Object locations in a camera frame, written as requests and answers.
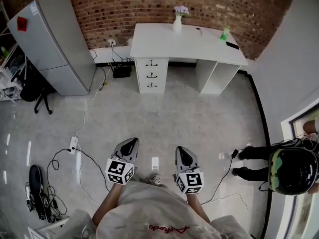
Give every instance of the gray refrigerator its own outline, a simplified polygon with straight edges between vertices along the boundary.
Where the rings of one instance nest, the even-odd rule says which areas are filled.
[[[18,30],[18,16],[26,31]],[[27,58],[62,96],[89,93],[95,63],[71,0],[35,0],[8,22]]]

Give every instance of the green bottle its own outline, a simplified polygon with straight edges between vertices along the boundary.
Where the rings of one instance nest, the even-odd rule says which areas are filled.
[[[223,40],[223,41],[227,40],[227,36],[229,34],[229,28],[230,28],[229,26],[224,28],[224,31],[223,31],[223,33],[222,33],[222,35],[220,37],[221,40]]]
[[[1,51],[3,52],[6,58],[9,56],[9,52],[3,46],[1,46]]]

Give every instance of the vase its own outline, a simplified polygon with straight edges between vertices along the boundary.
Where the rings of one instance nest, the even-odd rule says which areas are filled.
[[[176,15],[172,29],[175,33],[179,33],[181,31],[181,16]]]

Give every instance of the red brick wall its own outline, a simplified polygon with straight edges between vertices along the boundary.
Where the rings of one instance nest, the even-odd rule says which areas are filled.
[[[16,14],[32,0],[4,0]],[[173,23],[172,9],[185,5],[185,24],[223,29],[229,25],[245,56],[258,58],[274,35],[292,0],[72,0],[89,48],[109,46],[114,38],[127,45],[141,22]]]

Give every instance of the gray floor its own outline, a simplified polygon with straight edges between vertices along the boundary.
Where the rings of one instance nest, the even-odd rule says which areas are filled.
[[[103,78],[98,70],[90,95],[80,97],[50,96],[49,115],[44,106],[35,114],[35,103],[0,102],[0,170],[6,171],[7,182],[0,181],[0,210],[18,238],[27,235],[27,227],[38,228],[48,223],[29,212],[25,204],[25,183],[29,164],[46,167],[54,154],[68,148],[70,139],[83,125],[84,113]],[[115,146],[129,137],[140,139],[137,159],[138,173],[152,172],[152,158],[159,158],[162,182],[179,193],[173,182],[174,152],[183,145],[197,154],[204,172],[205,187],[198,195],[201,201],[211,198],[217,184],[227,171],[233,149],[248,144],[264,145],[265,137],[256,100],[248,79],[237,74],[220,96],[201,95],[197,90],[192,68],[168,70],[164,95],[139,94],[135,74],[130,78],[113,79],[98,92],[86,117],[85,128],[79,133],[79,144],[104,170],[107,158]],[[93,203],[79,185],[80,155],[64,151],[57,156],[58,171],[49,168],[50,184],[64,201],[71,215],[77,208],[94,214]],[[264,161],[233,161],[233,167],[266,166]],[[100,203],[107,191],[95,164],[83,158],[81,170],[83,188]],[[212,203],[204,205],[211,219],[234,215],[239,223],[255,237],[259,237],[266,209],[267,194],[258,191],[260,183],[252,183],[228,175]]]

